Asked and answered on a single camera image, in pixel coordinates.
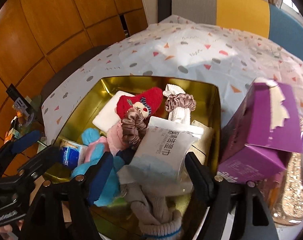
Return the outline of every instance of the wet wipes packet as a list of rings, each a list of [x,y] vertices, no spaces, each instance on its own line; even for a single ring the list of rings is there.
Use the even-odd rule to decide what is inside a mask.
[[[60,144],[61,163],[71,170],[84,163],[88,146],[63,139]]]
[[[180,173],[185,155],[198,138],[190,132],[149,126],[133,160],[117,173],[120,184],[137,182],[158,195],[187,193]]]

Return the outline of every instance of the blue packet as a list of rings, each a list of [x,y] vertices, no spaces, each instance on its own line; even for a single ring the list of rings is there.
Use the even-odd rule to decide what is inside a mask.
[[[61,163],[71,170],[84,163],[87,146],[62,140],[60,144]]]

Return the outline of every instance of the red sock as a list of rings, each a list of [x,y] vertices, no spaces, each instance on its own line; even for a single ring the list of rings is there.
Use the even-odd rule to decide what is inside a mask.
[[[153,87],[144,93],[134,97],[121,96],[116,107],[116,112],[121,119],[125,117],[129,108],[141,109],[144,118],[152,116],[163,100],[163,91],[158,87]]]

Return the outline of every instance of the person's hand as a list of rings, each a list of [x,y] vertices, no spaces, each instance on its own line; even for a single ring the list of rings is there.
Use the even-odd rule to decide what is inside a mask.
[[[21,230],[23,220],[19,220],[17,222],[17,225],[19,229]],[[0,227],[0,235],[2,236],[3,239],[6,240],[14,240],[12,236],[10,236],[8,233],[11,233],[13,231],[13,228],[11,225],[5,225],[3,227]]]

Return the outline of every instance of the yellow chair panel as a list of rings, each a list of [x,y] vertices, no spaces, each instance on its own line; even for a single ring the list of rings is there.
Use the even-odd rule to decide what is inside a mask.
[[[269,5],[263,0],[217,0],[217,25],[268,38]]]

